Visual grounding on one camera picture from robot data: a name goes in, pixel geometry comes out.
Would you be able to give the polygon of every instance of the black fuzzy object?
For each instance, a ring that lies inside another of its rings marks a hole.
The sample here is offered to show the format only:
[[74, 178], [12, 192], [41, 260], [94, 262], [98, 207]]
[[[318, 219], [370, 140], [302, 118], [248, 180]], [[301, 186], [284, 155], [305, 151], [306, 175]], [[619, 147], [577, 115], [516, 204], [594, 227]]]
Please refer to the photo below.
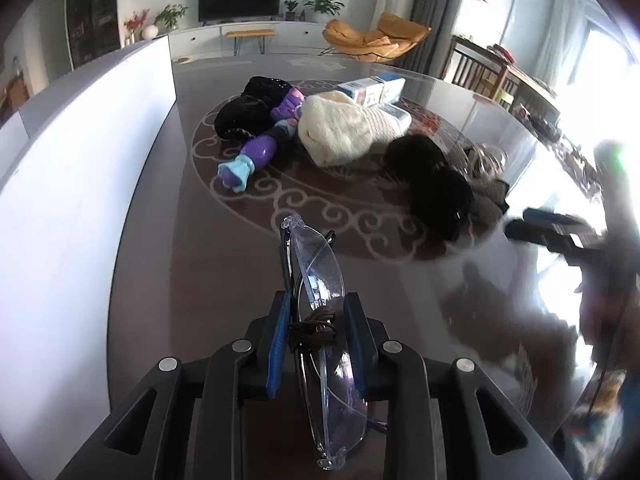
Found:
[[443, 240], [454, 241], [474, 200], [465, 177], [451, 168], [440, 148], [423, 135], [389, 144], [385, 164], [410, 185], [411, 212]]
[[214, 127], [221, 139], [246, 142], [274, 125], [270, 111], [278, 106], [291, 85], [281, 79], [254, 76], [242, 94], [224, 105]]

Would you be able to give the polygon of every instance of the table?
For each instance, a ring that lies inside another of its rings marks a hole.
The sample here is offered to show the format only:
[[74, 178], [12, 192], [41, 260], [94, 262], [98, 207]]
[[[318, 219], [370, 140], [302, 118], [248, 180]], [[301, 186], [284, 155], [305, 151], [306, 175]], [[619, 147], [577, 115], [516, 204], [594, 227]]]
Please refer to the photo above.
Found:
[[260, 54], [265, 51], [265, 38], [267, 36], [275, 36], [276, 31], [272, 28], [260, 28], [255, 30], [230, 30], [225, 34], [225, 38], [234, 38], [234, 56], [240, 54], [242, 47], [242, 38], [257, 38]]
[[[519, 403], [549, 438], [593, 373], [578, 323], [580, 271], [546, 250], [516, 245], [500, 229], [474, 230], [455, 244], [434, 240], [407, 213], [406, 187], [375, 156], [320, 170], [304, 152], [281, 153], [246, 193], [221, 189], [220, 161], [239, 145], [212, 127], [222, 105], [253, 75], [291, 81], [304, 93], [393, 70], [407, 79], [402, 106], [412, 128], [452, 142], [488, 142], [508, 154], [510, 214], [550, 205], [593, 222], [590, 204], [553, 156], [495, 102], [428, 76], [350, 59], [241, 56], [175, 65], [177, 106], [140, 177], [113, 279], [109, 326], [112, 402], [161, 358], [211, 355], [264, 316], [282, 289], [279, 219], [297, 211], [337, 232], [345, 288], [392, 338], [443, 362], [468, 356]], [[530, 365], [526, 383], [514, 363]], [[292, 363], [268, 409], [245, 404], [248, 478], [325, 478], [315, 463]], [[367, 434], [332, 478], [380, 478], [384, 438]], [[273, 460], [286, 450], [286, 460]]]
[[[515, 89], [516, 93], [514, 95], [514, 100], [511, 107], [515, 106], [518, 102], [521, 102], [523, 98], [526, 98], [525, 106], [527, 107], [527, 109], [532, 108], [529, 111], [535, 111], [541, 114], [552, 124], [556, 124], [558, 122], [560, 111], [558, 110], [556, 99], [545, 88], [536, 83], [529, 75], [525, 74], [515, 65], [506, 62], [500, 56], [495, 55], [493, 52], [487, 50], [486, 48], [466, 38], [462, 38], [461, 36], [454, 36], [451, 40], [449, 55], [447, 56], [447, 61], [442, 70], [441, 79], [444, 79], [446, 77], [453, 55], [456, 52], [463, 56], [461, 57], [461, 62], [465, 58], [472, 59], [471, 57], [465, 55], [465, 53], [468, 51], [472, 51], [477, 56], [484, 58], [484, 63], [482, 62], [482, 60], [478, 60], [477, 57], [473, 60], [474, 62], [472, 63], [472, 66], [468, 69], [469, 74], [472, 73], [474, 64], [485, 66], [490, 72], [493, 72], [495, 74], [495, 81], [490, 88], [490, 98], [492, 100], [499, 100], [501, 94], [500, 91], [503, 89], [506, 89], [506, 91], [508, 91], [509, 93], [513, 92], [513, 90]], [[490, 68], [491, 65], [497, 67], [497, 72], [494, 72], [494, 70]], [[465, 77], [462, 81], [463, 84], [461, 86], [475, 89], [474, 87], [477, 83], [474, 78], [475, 76], [472, 76], [471, 78]], [[509, 83], [509, 79], [513, 78], [517, 80], [517, 85]]]

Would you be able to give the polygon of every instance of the silver screw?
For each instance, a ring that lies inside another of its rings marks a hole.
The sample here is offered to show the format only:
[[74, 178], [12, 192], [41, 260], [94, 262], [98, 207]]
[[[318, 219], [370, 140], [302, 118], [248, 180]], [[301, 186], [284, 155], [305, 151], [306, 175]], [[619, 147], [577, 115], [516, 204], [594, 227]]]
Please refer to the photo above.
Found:
[[238, 352], [239, 354], [242, 352], [248, 352], [251, 350], [251, 341], [248, 341], [247, 339], [238, 339], [238, 341], [235, 341], [231, 345], [231, 348], [234, 349], [234, 352]]
[[177, 367], [178, 361], [174, 357], [165, 357], [158, 363], [158, 368], [160, 368], [163, 372], [170, 372], [171, 370], [175, 370]]
[[402, 345], [398, 341], [385, 341], [382, 348], [390, 354], [398, 354], [402, 351]]
[[463, 357], [456, 361], [456, 368], [461, 372], [473, 372], [476, 369], [476, 365], [471, 359]]

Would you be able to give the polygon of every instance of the white cabinet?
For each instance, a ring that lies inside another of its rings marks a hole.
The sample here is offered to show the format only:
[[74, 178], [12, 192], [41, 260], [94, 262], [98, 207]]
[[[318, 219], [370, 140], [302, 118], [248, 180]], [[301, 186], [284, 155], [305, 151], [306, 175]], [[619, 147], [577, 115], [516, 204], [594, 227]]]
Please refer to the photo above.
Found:
[[[204, 57], [233, 56], [234, 40], [225, 38], [232, 30], [271, 28], [275, 36], [266, 38], [267, 53], [272, 54], [318, 54], [328, 46], [322, 37], [324, 25], [309, 22], [246, 22], [207, 25], [206, 27], [176, 30], [169, 34], [171, 58], [199, 59]], [[258, 54], [255, 38], [242, 40], [241, 54]]]

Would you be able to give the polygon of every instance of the leather chair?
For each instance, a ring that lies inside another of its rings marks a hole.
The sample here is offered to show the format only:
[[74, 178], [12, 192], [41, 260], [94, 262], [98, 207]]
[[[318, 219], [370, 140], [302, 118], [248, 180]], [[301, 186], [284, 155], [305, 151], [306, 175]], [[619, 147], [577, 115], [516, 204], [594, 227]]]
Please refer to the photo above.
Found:
[[358, 61], [387, 62], [420, 43], [431, 28], [383, 12], [378, 28], [365, 34], [341, 20], [326, 24], [322, 36], [339, 52]]

